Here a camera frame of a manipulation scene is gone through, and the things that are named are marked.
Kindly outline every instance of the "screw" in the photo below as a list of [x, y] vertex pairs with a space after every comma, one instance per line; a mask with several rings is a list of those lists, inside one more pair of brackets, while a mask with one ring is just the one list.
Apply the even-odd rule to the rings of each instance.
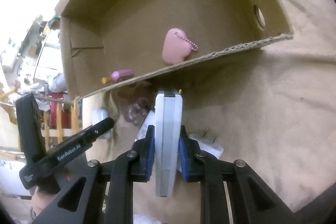
[[130, 157], [130, 158], [134, 158], [138, 155], [138, 152], [136, 152], [135, 150], [130, 150], [128, 153], [127, 153], [127, 156]]
[[235, 161], [235, 164], [238, 166], [238, 167], [244, 167], [246, 165], [246, 162], [243, 161], [243, 160], [236, 160]]
[[201, 150], [201, 151], [197, 152], [196, 155], [199, 156], [199, 157], [205, 157], [207, 155], [207, 153], [204, 150]]
[[95, 166], [97, 166], [98, 164], [99, 164], [99, 161], [98, 161], [98, 160], [89, 160], [89, 161], [87, 162], [88, 167], [95, 167]]

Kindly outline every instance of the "white plastic bag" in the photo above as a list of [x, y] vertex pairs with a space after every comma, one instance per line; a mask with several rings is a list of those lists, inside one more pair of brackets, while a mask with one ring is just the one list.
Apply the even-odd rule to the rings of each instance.
[[47, 82], [49, 90], [52, 92], [63, 92], [67, 90], [67, 83], [65, 82], [64, 73], [57, 73], [48, 75]]
[[42, 111], [49, 111], [50, 110], [50, 102], [49, 101], [43, 101], [36, 99], [37, 105], [39, 106], [39, 110]]

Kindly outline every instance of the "corrugated cardboard edge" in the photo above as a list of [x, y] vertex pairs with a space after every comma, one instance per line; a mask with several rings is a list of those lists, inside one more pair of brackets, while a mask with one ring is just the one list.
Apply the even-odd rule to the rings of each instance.
[[151, 72], [151, 73], [139, 76], [139, 77], [134, 77], [134, 78], [131, 78], [129, 80], [122, 81], [122, 82], [119, 82], [117, 84], [107, 86], [105, 88], [102, 88], [100, 90], [91, 92], [91, 93], [89, 93], [89, 94], [87, 94], [83, 97], [78, 97], [78, 98], [86, 98], [86, 97], [89, 97], [89, 96], [92, 96], [92, 95], [95, 95], [95, 94], [98, 94], [98, 93], [101, 93], [101, 92], [105, 92], [105, 91], [108, 91], [108, 90], [120, 88], [120, 87], [125, 86], [125, 85], [134, 84], [134, 83], [139, 82], [141, 80], [146, 80], [146, 79], [155, 77], [157, 75], [161, 75], [161, 74], [164, 74], [164, 73], [175, 71], [175, 70], [184, 68], [186, 66], [197, 64], [197, 63], [200, 63], [200, 62], [206, 61], [206, 60], [211, 60], [211, 59], [214, 59], [214, 58], [217, 58], [217, 57], [220, 57], [220, 56], [224, 56], [224, 55], [228, 55], [228, 54], [232, 54], [232, 53], [236, 53], [236, 52], [242, 52], [242, 51], [246, 51], [246, 50], [251, 50], [251, 49], [254, 49], [254, 48], [264, 47], [264, 46], [270, 45], [270, 44], [272, 44], [274, 42], [278, 42], [278, 41], [290, 40], [290, 39], [293, 39], [293, 36], [294, 36], [293, 33], [282, 33], [282, 34], [280, 34], [276, 37], [269, 37], [269, 38], [262, 39], [262, 40], [257, 40], [257, 41], [252, 41], [252, 42], [248, 42], [248, 43], [238, 44], [236, 46], [226, 48], [226, 49], [224, 49], [223, 51], [220, 51], [220, 52], [212, 52], [210, 54], [203, 55], [199, 58], [194, 58], [192, 60], [184, 61], [184, 62], [182, 62], [180, 64], [177, 64], [177, 65], [172, 65], [172, 66], [169, 66], [169, 67], [166, 67], [166, 68], [163, 68], [163, 69], [160, 69], [160, 70], [157, 70], [157, 71], [154, 71], [154, 72]]
[[62, 31], [60, 33], [59, 43], [61, 45], [62, 64], [63, 68], [67, 69], [67, 73], [64, 73], [64, 77], [68, 86], [68, 90], [75, 91], [76, 94], [78, 94], [76, 74], [72, 59], [73, 54], [71, 50], [70, 20], [66, 17], [61, 17], [60, 27]]

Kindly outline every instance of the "cardboard box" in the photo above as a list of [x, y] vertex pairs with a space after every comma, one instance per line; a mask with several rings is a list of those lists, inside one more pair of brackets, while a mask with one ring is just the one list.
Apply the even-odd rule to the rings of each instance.
[[[135, 83], [234, 52], [291, 39], [279, 0], [61, 0], [63, 68], [71, 98]], [[167, 31], [184, 30], [199, 46], [188, 60], [166, 65]], [[115, 85], [101, 78], [132, 69]]]

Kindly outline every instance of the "white rectangular object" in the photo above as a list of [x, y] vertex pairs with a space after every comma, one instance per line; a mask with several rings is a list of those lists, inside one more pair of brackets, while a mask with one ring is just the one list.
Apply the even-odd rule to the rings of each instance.
[[182, 97], [160, 91], [155, 100], [156, 196], [172, 196], [182, 119]]
[[0, 184], [6, 194], [30, 196], [19, 177], [19, 172], [25, 165], [20, 161], [0, 160]]

